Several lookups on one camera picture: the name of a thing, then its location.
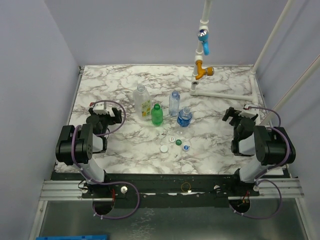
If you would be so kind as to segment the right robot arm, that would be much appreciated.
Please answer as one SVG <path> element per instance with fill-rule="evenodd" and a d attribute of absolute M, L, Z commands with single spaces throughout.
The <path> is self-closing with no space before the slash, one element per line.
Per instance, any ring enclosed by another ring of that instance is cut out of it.
<path fill-rule="evenodd" d="M 278 118 L 278 126 L 257 125 L 259 114 L 255 110 L 274 113 Z M 258 185 L 259 179 L 269 171 L 295 161 L 296 149 L 281 126 L 282 120 L 276 111 L 247 104 L 243 110 L 229 107 L 222 120 L 226 122 L 228 119 L 233 127 L 231 152 L 235 156 L 255 157 L 234 173 L 236 180 L 230 183 L 230 191 L 234 195 L 243 195 L 248 190 L 248 184 Z"/>

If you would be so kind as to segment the blue white bottle cap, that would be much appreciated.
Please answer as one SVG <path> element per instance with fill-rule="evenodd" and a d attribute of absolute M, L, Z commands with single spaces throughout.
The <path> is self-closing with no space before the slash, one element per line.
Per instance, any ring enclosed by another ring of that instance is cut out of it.
<path fill-rule="evenodd" d="M 184 150 L 184 151 L 189 151 L 189 149 L 190 149 L 190 146 L 189 146 L 189 145 L 184 145 L 184 146 L 183 146 L 183 150 Z"/>

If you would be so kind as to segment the small clear water bottle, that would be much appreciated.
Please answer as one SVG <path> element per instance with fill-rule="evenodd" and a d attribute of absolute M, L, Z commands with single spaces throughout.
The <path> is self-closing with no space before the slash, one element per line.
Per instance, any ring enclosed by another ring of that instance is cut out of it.
<path fill-rule="evenodd" d="M 179 113 L 180 107 L 180 94 L 178 91 L 173 91 L 169 96 L 168 113 L 170 116 L 175 117 Z"/>

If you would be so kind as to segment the green bottle cap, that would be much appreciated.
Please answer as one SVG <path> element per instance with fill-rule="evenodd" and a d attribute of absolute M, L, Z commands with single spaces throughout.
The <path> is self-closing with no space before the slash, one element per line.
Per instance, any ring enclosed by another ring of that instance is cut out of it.
<path fill-rule="evenodd" d="M 182 144 L 182 141 L 181 141 L 180 139 L 177 139 L 177 140 L 175 141 L 175 144 L 176 144 L 177 146 L 180 146 L 180 145 Z"/>

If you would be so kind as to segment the large clear plastic bottle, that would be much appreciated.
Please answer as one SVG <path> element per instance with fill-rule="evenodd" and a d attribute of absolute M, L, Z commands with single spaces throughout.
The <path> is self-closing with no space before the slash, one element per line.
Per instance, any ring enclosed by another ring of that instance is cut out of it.
<path fill-rule="evenodd" d="M 152 100 L 147 88 L 143 84 L 138 84 L 132 96 L 137 116 L 143 121 L 151 120 Z"/>

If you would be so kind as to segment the green plastic bottle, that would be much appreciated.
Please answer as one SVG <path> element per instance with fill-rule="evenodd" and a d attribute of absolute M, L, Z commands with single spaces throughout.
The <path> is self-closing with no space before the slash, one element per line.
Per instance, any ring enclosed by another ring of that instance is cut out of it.
<path fill-rule="evenodd" d="M 151 121 L 155 126 L 160 126 L 163 123 L 163 109 L 159 103 L 156 103 L 151 110 Z"/>

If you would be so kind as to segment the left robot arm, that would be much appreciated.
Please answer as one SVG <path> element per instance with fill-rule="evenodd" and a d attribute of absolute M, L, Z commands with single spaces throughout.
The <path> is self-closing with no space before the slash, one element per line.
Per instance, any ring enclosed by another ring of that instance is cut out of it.
<path fill-rule="evenodd" d="M 76 167 L 93 191 L 101 198 L 107 197 L 111 185 L 105 181 L 106 172 L 98 166 L 94 154 L 105 153 L 108 147 L 109 126 L 122 123 L 122 111 L 113 107 L 112 112 L 94 112 L 91 107 L 83 125 L 64 125 L 55 148 L 58 162 Z"/>

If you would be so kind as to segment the blue label clear bottle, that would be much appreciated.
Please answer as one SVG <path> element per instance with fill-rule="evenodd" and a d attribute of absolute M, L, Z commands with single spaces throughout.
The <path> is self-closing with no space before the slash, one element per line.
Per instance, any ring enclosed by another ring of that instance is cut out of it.
<path fill-rule="evenodd" d="M 181 109 L 177 116 L 177 123 L 180 127 L 186 128 L 190 125 L 192 120 L 192 113 L 189 107 L 184 107 Z"/>

